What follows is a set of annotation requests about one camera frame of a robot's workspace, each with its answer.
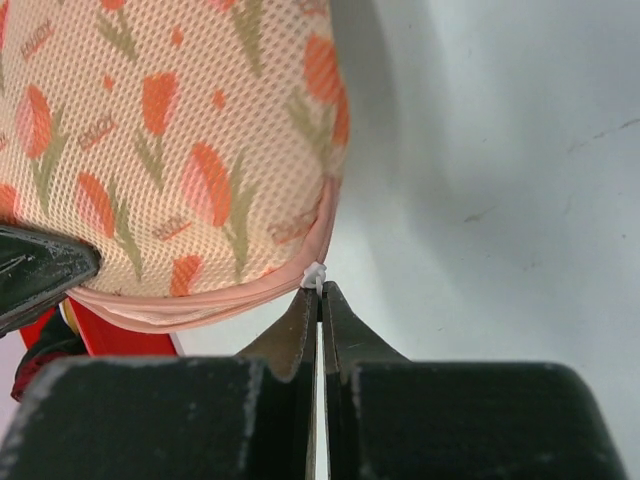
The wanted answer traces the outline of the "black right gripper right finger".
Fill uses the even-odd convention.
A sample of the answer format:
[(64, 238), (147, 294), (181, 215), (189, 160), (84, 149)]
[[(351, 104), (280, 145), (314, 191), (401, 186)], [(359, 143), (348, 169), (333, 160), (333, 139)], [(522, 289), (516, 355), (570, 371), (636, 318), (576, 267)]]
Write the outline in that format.
[(324, 285), (321, 312), (327, 387), (346, 387), (355, 376), (413, 365), (355, 313), (336, 282)]

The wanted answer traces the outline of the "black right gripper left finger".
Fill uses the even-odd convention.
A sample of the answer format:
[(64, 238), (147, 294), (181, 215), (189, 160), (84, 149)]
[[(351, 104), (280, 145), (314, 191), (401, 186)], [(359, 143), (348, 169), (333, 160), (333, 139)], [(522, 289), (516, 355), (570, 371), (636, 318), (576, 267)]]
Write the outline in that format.
[(296, 292), (285, 313), (236, 356), (264, 360), (275, 378), (291, 382), (305, 362), (315, 365), (318, 296)]

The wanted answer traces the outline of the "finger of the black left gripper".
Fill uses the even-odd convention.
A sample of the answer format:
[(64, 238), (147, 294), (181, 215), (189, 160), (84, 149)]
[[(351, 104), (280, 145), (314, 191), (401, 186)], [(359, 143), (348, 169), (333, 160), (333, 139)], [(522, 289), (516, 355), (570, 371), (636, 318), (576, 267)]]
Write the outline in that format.
[(100, 267), (100, 252), (84, 241), (2, 225), (1, 334), (35, 323)]

